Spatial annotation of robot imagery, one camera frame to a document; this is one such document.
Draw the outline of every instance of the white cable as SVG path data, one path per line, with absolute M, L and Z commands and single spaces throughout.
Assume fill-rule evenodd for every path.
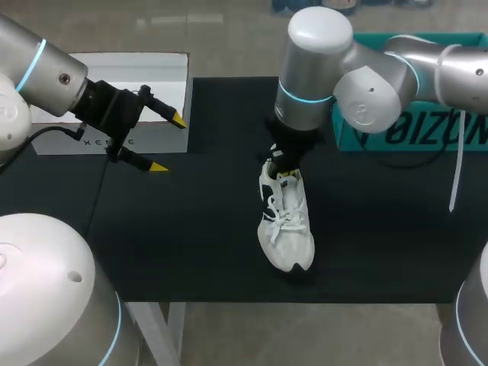
M 457 161 L 456 172 L 454 173 L 454 183 L 452 184 L 451 202 L 449 202 L 449 211 L 454 210 L 456 203 L 456 196 L 458 195 L 459 177 L 461 175 L 461 166 L 463 165 L 463 151 L 464 151 L 464 122 L 466 120 L 466 111 L 461 111 L 459 120 L 459 137 L 457 139 Z
M 435 96 L 437 97 L 437 101 L 439 104 L 446 105 L 441 93 L 441 68 L 442 63 L 444 62 L 444 58 L 456 47 L 459 47 L 460 44 L 452 44 L 444 48 L 444 50 L 439 55 L 437 59 L 437 67 L 435 68 L 434 73 L 434 90 Z

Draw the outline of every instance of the table leg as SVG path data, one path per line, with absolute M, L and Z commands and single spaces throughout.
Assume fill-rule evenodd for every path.
M 179 354 L 159 303 L 127 303 L 127 305 L 146 339 L 157 366 L 180 366 Z

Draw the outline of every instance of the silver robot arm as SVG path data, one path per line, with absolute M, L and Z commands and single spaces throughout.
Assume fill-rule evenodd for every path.
M 286 126 L 307 131 L 330 118 L 334 101 L 365 133 L 385 131 L 412 101 L 488 114 L 488 53 L 394 37 L 383 52 L 353 41 L 349 20 L 328 8 L 297 12 L 288 26 L 274 106 Z
M 87 75 L 85 64 L 0 14 L 0 172 L 28 142 L 28 104 L 57 117 L 71 111 L 108 135 L 106 152 L 113 162 L 122 160 L 142 170 L 160 167 L 125 148 L 124 141 L 145 107 L 186 128 L 176 109 L 154 98 L 147 85 L 134 94 L 105 81 L 94 83 Z M 77 140 L 83 132 L 59 129 Z

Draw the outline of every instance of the shoelace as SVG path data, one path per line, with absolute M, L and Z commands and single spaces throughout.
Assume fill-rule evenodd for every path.
M 275 240 L 278 237 L 280 230 L 300 231 L 305 230 L 307 226 L 302 224 L 302 217 L 300 215 L 300 212 L 305 205 L 304 200 L 301 202 L 299 207 L 295 207 L 290 210 L 282 210 L 281 212 L 278 212 L 273 204 L 273 200 L 276 201 L 275 196 L 269 196 L 268 208 L 273 211 L 274 217 L 271 217 L 266 213 L 265 216 L 271 220 L 271 225 L 268 230 L 271 231 L 271 243 L 275 244 Z

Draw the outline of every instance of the black fabric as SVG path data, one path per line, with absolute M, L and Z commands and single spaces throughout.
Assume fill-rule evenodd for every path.
M 109 165 L 89 242 L 124 300 L 447 303 L 488 240 L 488 155 L 445 153 L 392 171 L 339 152 L 331 126 L 301 163 L 316 243 L 313 279 L 270 269 L 257 238 L 258 152 L 276 78 L 195 79 L 188 154 L 150 156 L 170 173 Z M 429 153 L 384 153 L 397 163 Z
M 59 138 L 69 137 L 59 133 Z M 0 216 L 48 215 L 86 236 L 106 161 L 106 156 L 37 156 L 29 146 L 0 175 Z
M 283 153 L 271 158 L 274 162 L 275 170 L 271 177 L 276 178 L 276 174 L 289 172 L 300 167 L 301 159 L 322 139 L 319 130 L 296 131 L 285 126 L 276 116 L 267 118 L 265 126 L 271 135 L 272 141 L 276 143 L 276 150 Z

